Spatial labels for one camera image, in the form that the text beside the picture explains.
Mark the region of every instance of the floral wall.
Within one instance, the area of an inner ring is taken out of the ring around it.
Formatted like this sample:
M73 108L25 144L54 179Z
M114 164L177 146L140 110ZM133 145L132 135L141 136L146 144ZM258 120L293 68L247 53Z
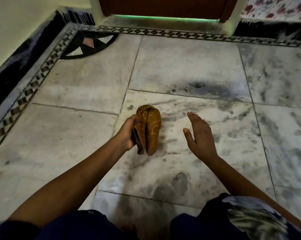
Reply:
M301 22L301 0L248 0L242 18Z

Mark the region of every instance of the hand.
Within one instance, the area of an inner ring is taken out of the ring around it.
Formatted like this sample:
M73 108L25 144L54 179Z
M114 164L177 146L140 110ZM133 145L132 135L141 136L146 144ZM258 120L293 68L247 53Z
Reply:
M193 112L188 112L187 116L193 127L195 140L189 129L184 128L183 132L192 153L202 161L218 157L212 130L208 123Z
M134 146L134 142L132 141L132 131L137 119L138 116L136 114L127 118L116 134L126 151L129 151Z

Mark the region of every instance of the forearm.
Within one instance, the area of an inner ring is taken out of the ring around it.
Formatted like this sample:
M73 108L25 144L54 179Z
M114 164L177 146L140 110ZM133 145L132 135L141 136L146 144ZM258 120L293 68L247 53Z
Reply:
M232 166L222 158L217 156L215 158L201 160L212 170L231 195L250 196L261 199L301 230L301 221L298 218L281 207L247 178L233 169Z
M9 220L42 227L55 218L77 210L104 175L126 152L117 136L28 198Z

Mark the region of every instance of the person's right hand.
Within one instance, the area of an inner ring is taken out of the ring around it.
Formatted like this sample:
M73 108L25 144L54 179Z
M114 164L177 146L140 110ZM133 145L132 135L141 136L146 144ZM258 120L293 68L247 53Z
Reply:
M212 130L208 123L193 112L188 112L187 116L193 127L194 139L189 129L184 128L183 132L192 153L202 161L218 157Z

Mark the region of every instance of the person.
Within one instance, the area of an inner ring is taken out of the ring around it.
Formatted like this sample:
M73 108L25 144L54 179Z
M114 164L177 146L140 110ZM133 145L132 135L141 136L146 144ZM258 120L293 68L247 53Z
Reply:
M170 224L170 238L301 239L301 221L218 156L205 120L187 113L194 137L183 129L189 149L230 193L207 202L197 217L181 214ZM134 146L136 115L101 148L29 197L2 224L2 239L137 239L121 231L96 210L78 210L121 156Z

